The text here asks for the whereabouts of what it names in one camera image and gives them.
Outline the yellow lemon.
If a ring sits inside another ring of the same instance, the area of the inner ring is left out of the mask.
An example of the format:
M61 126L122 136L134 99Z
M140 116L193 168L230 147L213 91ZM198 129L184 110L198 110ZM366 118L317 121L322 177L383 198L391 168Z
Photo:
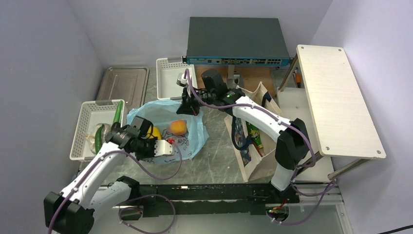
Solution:
M161 140L162 134L155 126L150 126L147 131L146 138L148 139L157 138L158 140Z

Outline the orange peach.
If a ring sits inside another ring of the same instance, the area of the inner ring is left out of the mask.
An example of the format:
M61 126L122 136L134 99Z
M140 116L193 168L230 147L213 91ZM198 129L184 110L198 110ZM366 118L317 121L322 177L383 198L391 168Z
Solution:
M173 135L180 136L185 135L188 131L187 122L185 120L175 120L171 122L169 129Z

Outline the light blue plastic grocery bag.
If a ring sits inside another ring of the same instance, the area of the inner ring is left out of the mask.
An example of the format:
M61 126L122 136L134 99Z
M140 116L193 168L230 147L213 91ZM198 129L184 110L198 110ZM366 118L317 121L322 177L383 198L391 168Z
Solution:
M135 116L143 117L151 121L160 131L162 140L172 140L178 146L178 149L174 150L173 156L150 158L146 159L146 162L166 164L179 161L179 153L182 154L183 160L192 159L200 152L207 141L209 135L203 124L204 113L200 111L198 116L178 115L176 111L180 105L180 102L174 100L156 100L129 111L127 115L128 124L132 123ZM169 126L171 122L180 119L187 122L188 131L185 135L176 136L171 133Z

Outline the dark green chili pepper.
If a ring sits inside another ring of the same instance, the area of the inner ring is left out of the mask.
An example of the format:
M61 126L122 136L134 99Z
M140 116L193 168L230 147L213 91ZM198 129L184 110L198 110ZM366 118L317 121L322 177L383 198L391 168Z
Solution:
M96 132L95 132L95 136L94 136L94 149L95 149L95 153L98 154L98 152L100 151L101 147L102 147L102 131L104 129L104 124L101 124Z

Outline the green glass bottle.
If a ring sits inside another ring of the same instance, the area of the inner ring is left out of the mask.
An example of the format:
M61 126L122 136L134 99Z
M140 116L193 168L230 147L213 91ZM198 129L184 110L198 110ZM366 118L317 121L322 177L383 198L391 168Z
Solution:
M263 144L260 138L260 130L253 124L249 122L245 122L248 130L248 134L253 141L254 146L257 150L261 150L263 148Z

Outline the beige canvas tote bag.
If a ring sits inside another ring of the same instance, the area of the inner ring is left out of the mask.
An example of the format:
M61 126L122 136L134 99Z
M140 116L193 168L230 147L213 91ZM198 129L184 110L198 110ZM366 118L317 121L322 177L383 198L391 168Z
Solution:
M273 176L276 142L264 131L240 118L224 118L244 182Z

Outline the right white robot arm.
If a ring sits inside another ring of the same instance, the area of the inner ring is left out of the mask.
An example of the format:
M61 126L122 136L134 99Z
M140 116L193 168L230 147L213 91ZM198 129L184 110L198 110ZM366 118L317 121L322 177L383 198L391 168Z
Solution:
M243 119L267 134L276 143L277 162L268 195L272 201L281 202L286 198L287 188L292 184L298 169L303 167L300 161L308 153L315 157L305 123L299 118L289 120L270 112L240 88L228 88L217 70L207 70L202 79L204 88L196 89L188 69L178 75L176 83L183 87L183 92L182 103L176 113L196 116L200 107L206 106Z

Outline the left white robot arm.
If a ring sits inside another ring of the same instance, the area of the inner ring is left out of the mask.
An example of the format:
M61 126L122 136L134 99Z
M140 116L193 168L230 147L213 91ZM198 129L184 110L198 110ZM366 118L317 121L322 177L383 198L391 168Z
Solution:
M147 138L152 122L134 117L130 125L116 122L100 151L84 171L59 193L50 192L43 201L48 233L87 234L103 213L124 202L132 205L140 198L138 181L121 176L109 188L99 187L121 159L138 160L155 156L156 139Z

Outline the white perforated basket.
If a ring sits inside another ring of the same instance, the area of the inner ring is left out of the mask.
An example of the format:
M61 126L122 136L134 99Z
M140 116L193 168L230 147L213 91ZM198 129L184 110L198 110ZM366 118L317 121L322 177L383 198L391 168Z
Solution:
M86 142L86 133L98 123L107 123L112 126L113 117L120 99L86 101L82 103L72 142L70 160L90 161L95 155L90 151ZM127 122L127 108L123 104L123 113L120 124Z
M158 100L181 100L183 87L179 86L177 78L186 69L191 77L195 77L194 65L185 64L181 57L158 58L156 60L156 84Z

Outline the white perforated basket left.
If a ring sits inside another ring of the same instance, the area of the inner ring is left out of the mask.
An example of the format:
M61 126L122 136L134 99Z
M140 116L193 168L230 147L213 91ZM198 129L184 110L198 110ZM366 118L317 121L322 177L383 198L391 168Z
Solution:
M107 123L112 126L113 117L120 99L86 101L82 103L72 142L70 160L90 161L95 155L90 151L86 142L86 133L98 123ZM123 113L120 124L127 122L127 108L123 104Z

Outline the metal tray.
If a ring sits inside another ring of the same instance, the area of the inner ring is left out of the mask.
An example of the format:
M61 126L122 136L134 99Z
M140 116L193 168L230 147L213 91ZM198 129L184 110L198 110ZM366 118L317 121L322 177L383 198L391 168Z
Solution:
M109 67L96 99L122 99L128 110L137 109L144 104L149 73L149 67Z

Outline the wooden board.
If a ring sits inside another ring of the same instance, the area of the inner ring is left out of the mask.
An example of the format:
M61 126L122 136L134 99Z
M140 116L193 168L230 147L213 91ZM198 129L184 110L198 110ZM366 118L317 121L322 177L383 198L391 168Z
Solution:
M226 82L228 66L215 65L195 65L195 75L197 79L198 88L204 88L204 83L201 74L208 69L216 69L222 75L224 82ZM274 88L273 79L271 76L271 69L262 66L236 66L235 71L240 73L244 79L244 88L249 91L254 91L260 81L268 90L271 96L275 96L276 90Z

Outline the orange object behind shelf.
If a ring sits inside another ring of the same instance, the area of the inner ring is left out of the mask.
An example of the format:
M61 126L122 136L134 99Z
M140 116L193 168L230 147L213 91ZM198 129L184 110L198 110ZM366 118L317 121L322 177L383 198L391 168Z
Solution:
M296 82L297 88L301 88L301 76L299 73L295 74L295 82Z

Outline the white shelf table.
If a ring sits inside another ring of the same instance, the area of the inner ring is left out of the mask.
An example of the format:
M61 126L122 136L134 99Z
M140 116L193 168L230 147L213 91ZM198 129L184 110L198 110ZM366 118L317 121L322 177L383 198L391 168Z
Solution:
M327 183L386 153L346 53L341 47L300 44L294 67L301 88L277 89L284 117L301 119L316 154L314 167L296 181Z

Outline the network switch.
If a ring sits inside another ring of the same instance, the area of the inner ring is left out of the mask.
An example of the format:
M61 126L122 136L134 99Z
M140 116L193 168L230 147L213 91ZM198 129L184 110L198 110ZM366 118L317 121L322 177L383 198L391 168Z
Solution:
M190 17L187 53L193 65L286 66L290 55L278 18Z

